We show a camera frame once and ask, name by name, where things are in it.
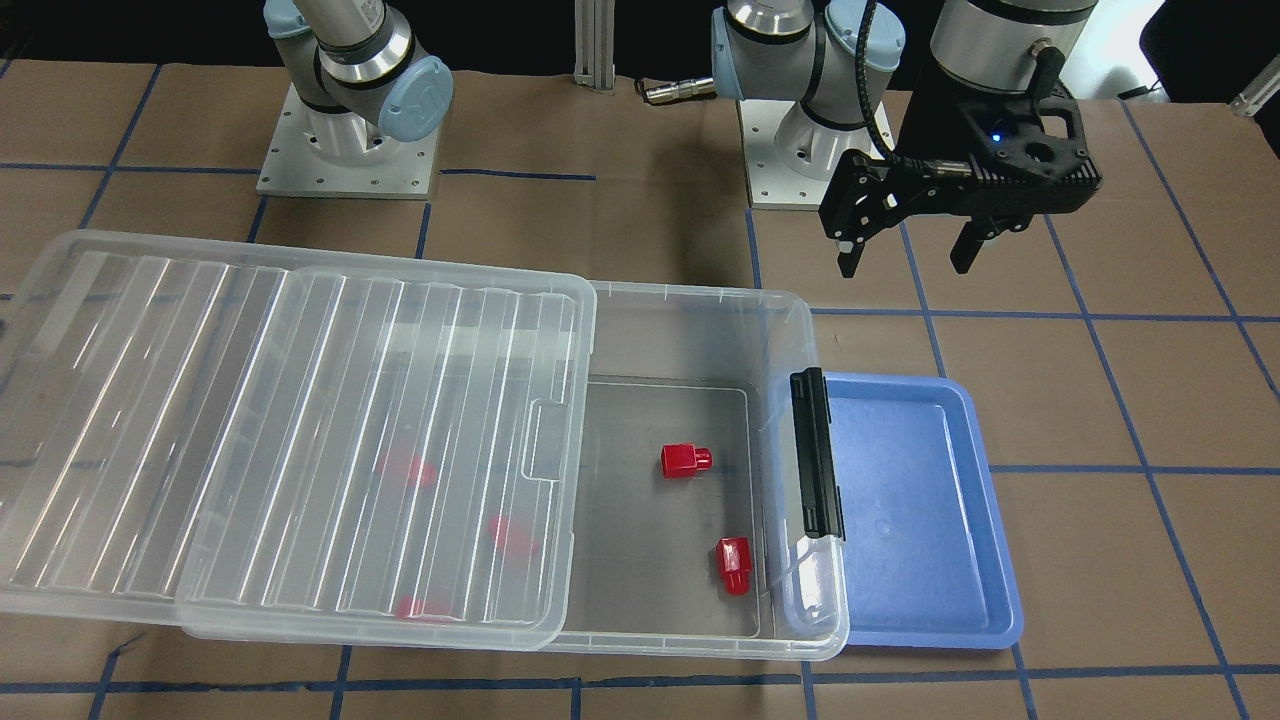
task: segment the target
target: white mounting plate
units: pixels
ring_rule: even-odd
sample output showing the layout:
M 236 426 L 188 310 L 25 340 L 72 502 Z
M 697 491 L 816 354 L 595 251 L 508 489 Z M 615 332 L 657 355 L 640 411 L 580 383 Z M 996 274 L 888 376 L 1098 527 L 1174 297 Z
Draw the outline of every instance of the white mounting plate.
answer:
M 773 136 L 792 105 L 795 102 L 790 100 L 742 100 L 737 104 L 751 208 L 817 210 L 827 192 L 826 181 L 815 181 L 788 168 L 773 145 Z M 876 109 L 876 124 L 892 147 L 893 135 L 888 129 L 883 104 Z
M 287 197 L 372 197 L 428 200 L 435 174 L 440 131 L 401 143 L 394 154 L 370 165 L 335 165 L 310 146 L 305 105 L 293 86 L 284 99 L 271 147 L 257 177 L 261 195 Z M 385 142 L 397 142 L 388 138 Z

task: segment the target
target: black cable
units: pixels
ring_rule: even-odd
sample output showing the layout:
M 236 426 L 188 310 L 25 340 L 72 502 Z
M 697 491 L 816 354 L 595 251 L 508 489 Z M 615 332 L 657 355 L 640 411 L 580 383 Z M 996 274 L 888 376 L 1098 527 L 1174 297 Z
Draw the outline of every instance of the black cable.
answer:
M 863 120 L 867 122 L 867 132 L 872 135 L 872 143 L 882 158 L 892 161 L 895 159 L 893 151 L 890 150 L 888 143 L 884 142 L 884 137 L 879 133 L 879 126 L 876 123 L 876 110 L 867 96 L 867 41 L 872 36 L 873 19 L 876 19 L 876 0 L 867 0 L 867 8 L 863 10 L 863 24 L 858 28 L 858 49 L 854 53 L 854 77 L 858 79 L 858 105 L 863 111 Z

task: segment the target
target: black latch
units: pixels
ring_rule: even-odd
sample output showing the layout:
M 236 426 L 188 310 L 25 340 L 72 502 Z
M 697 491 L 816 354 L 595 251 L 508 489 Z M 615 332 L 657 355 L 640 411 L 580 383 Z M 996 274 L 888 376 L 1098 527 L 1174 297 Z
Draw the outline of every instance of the black latch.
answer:
M 831 461 L 831 405 L 827 401 L 827 378 L 820 368 L 791 375 L 791 400 L 805 534 L 845 539 L 845 514 L 840 506 L 836 468 Z

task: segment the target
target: blue tray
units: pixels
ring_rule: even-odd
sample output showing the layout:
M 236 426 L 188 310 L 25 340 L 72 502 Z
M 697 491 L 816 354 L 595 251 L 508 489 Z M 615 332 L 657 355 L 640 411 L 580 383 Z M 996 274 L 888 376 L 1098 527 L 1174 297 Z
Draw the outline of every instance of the blue tray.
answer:
M 827 373 L 849 644 L 1006 648 L 1023 610 L 973 400 L 937 378 Z

